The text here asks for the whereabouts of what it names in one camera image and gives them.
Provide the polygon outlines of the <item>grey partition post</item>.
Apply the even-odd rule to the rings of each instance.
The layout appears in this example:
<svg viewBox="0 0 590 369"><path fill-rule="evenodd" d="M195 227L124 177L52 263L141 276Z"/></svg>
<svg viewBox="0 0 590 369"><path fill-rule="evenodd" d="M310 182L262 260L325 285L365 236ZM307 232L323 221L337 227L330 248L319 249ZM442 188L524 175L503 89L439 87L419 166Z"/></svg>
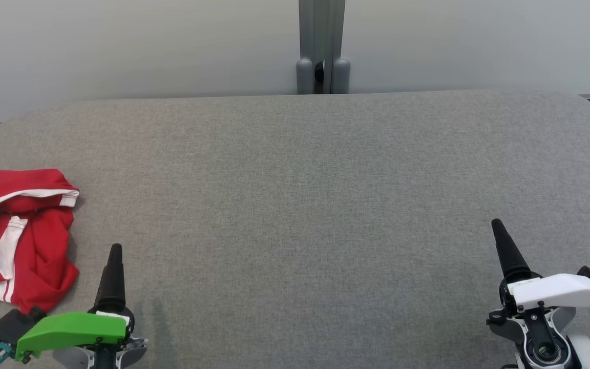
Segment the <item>grey partition post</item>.
<svg viewBox="0 0 590 369"><path fill-rule="evenodd" d="M314 82L314 94L331 94L334 62L342 57L346 0L298 0L300 58L325 62L325 81Z"/></svg>

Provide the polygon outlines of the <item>grey cylindrical post foot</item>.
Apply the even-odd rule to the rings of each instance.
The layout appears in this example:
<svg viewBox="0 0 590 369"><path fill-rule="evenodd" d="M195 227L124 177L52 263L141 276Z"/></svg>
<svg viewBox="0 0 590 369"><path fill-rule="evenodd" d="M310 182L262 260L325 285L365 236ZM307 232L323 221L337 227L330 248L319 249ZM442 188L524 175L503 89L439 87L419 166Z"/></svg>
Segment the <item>grey cylindrical post foot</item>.
<svg viewBox="0 0 590 369"><path fill-rule="evenodd" d="M296 63L297 94L314 94L314 64L308 58Z"/></svg>
<svg viewBox="0 0 590 369"><path fill-rule="evenodd" d="M348 94L350 82L350 60L338 58L332 67L331 75L331 94Z"/></svg>

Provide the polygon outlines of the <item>red shirt white sleeves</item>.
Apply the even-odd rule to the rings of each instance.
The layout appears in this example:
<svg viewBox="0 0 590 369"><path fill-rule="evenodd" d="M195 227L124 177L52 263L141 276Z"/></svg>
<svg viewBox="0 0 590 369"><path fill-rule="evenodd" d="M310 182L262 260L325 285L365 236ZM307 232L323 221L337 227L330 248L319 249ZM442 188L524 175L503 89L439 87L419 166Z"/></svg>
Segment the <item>red shirt white sleeves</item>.
<svg viewBox="0 0 590 369"><path fill-rule="evenodd" d="M0 209L0 303L28 313L61 302L79 274L68 258L72 222L71 207Z"/></svg>

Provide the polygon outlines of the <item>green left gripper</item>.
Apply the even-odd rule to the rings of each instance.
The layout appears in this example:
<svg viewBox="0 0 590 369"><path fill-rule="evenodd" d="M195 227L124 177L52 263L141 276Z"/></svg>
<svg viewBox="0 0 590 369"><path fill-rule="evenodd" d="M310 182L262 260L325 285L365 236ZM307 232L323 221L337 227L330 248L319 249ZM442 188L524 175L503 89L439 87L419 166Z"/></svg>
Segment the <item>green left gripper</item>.
<svg viewBox="0 0 590 369"><path fill-rule="evenodd" d="M91 349L94 361L115 361L134 330L134 315L125 307L123 250L115 243L101 274L95 311L48 316L33 307L23 315L30 325L17 339L15 360L28 361L45 351L77 347Z"/></svg>

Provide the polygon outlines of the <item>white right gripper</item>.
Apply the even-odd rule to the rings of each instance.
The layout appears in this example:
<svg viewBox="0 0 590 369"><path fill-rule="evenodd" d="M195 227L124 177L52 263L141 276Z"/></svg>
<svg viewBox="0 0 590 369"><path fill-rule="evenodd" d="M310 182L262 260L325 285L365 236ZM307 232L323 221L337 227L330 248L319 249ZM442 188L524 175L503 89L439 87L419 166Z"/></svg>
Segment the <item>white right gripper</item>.
<svg viewBox="0 0 590 369"><path fill-rule="evenodd" d="M503 222L493 219L499 264L507 291L517 308L590 308L590 278L562 273L545 278L532 278L532 271Z"/></svg>

